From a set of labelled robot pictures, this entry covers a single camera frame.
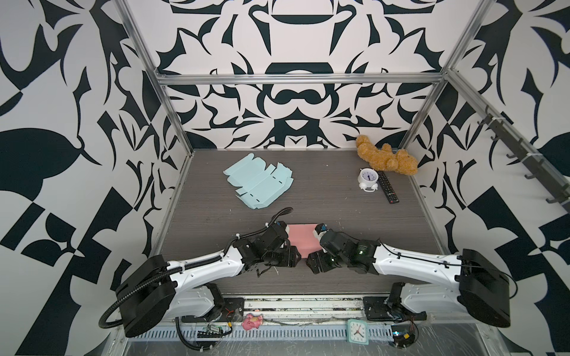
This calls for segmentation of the pink paper box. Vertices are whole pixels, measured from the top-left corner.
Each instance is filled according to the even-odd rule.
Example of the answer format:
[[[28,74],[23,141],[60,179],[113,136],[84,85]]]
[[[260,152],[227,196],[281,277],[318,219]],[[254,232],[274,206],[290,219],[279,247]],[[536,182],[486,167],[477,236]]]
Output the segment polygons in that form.
[[[302,259],[307,259],[313,252],[322,250],[316,235],[316,224],[291,224],[287,226],[288,239],[295,246]]]

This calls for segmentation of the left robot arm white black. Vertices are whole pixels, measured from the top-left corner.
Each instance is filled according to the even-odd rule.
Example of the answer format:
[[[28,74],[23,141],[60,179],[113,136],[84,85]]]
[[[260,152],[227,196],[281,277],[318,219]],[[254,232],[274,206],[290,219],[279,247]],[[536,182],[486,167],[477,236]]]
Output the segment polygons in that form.
[[[116,301],[99,318],[101,329],[123,327],[132,338],[176,317],[204,317],[224,302],[215,281],[247,271],[294,268],[301,253],[289,241],[289,228],[279,221],[260,231],[231,239],[215,253],[190,260],[148,258],[116,289]]]

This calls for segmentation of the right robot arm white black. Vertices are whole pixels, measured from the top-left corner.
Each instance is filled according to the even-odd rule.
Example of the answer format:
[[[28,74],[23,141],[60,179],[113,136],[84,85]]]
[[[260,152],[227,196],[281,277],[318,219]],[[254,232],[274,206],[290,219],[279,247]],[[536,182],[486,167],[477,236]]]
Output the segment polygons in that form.
[[[380,240],[359,240],[343,231],[317,225],[313,235],[321,247],[307,258],[314,274],[346,267],[359,274],[405,277],[395,283],[390,310],[461,312],[499,328],[512,324],[512,277],[481,253],[464,249],[458,255],[430,255],[389,246]]]

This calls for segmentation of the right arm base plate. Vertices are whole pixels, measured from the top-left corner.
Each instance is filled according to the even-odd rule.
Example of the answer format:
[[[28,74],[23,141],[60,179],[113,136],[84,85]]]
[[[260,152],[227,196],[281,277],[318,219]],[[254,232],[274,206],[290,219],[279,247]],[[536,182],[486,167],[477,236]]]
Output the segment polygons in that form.
[[[399,298],[363,297],[365,317],[369,321],[400,323],[410,320],[427,320],[427,313],[415,313],[405,308]]]

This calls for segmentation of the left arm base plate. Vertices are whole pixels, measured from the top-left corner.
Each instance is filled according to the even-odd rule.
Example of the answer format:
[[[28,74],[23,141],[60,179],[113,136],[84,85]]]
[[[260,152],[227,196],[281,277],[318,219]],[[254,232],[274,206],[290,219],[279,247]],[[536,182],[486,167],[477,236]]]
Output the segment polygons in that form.
[[[240,318],[243,307],[245,305],[244,298],[224,298],[222,301],[215,301],[213,308],[202,317],[183,316],[183,323],[210,323],[210,322],[227,322],[232,321],[234,317]]]

